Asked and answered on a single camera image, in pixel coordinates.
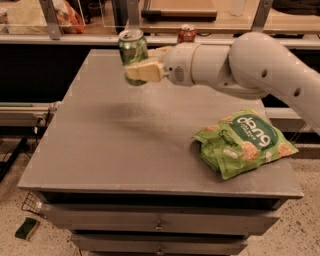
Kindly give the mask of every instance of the speckled floor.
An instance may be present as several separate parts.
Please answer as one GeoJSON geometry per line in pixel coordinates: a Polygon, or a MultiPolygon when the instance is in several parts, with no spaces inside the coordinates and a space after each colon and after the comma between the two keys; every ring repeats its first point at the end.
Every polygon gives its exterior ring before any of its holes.
{"type": "MultiPolygon", "coordinates": [[[[0,161],[14,141],[0,141],[0,161]]],[[[27,192],[17,189],[28,155],[21,153],[0,183],[0,256],[88,256],[70,241],[70,232],[59,230],[47,220],[21,210],[27,192]],[[14,234],[26,217],[39,220],[40,225],[29,241],[14,234]]],[[[287,202],[281,208],[281,219],[263,236],[250,237],[249,246],[240,256],[318,256],[320,255],[320,159],[290,160],[304,198],[287,202]]]]}

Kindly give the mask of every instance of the snack bag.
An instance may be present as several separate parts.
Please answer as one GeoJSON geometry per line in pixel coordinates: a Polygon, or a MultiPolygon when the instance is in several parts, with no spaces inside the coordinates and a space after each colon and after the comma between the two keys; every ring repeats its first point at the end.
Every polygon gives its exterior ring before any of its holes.
{"type": "Polygon", "coordinates": [[[224,180],[298,152],[252,109],[204,127],[194,138],[201,142],[201,158],[213,170],[221,171],[224,180]]]}

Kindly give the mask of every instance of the drawer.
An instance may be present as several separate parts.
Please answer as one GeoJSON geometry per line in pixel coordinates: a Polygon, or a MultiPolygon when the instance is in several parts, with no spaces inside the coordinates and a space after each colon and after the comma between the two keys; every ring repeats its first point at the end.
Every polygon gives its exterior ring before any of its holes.
{"type": "Polygon", "coordinates": [[[261,235],[277,211],[102,205],[47,205],[41,213],[58,228],[223,235],[261,235]]]}
{"type": "Polygon", "coordinates": [[[80,250],[153,255],[237,255],[246,240],[210,236],[73,234],[71,240],[80,250]]]}

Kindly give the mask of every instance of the green object on floor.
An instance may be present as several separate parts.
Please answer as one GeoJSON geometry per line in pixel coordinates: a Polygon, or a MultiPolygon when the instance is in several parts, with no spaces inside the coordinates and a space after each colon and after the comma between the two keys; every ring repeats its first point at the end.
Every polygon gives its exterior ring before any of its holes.
{"type": "Polygon", "coordinates": [[[39,221],[27,217],[21,227],[16,231],[15,237],[29,240],[38,225],[39,221]]]}

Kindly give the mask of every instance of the can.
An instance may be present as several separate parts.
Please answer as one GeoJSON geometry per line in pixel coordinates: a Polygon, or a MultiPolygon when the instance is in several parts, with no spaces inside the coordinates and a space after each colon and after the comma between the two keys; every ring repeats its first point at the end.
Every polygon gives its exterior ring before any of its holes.
{"type": "Polygon", "coordinates": [[[195,26],[192,24],[183,24],[178,32],[178,39],[177,43],[193,43],[195,41],[197,35],[197,30],[195,29],[195,26]]]}
{"type": "MultiPolygon", "coordinates": [[[[124,66],[140,62],[148,58],[147,40],[140,29],[126,29],[119,34],[119,51],[124,66]]],[[[142,85],[146,82],[133,80],[126,75],[126,81],[131,85],[142,85]]]]}

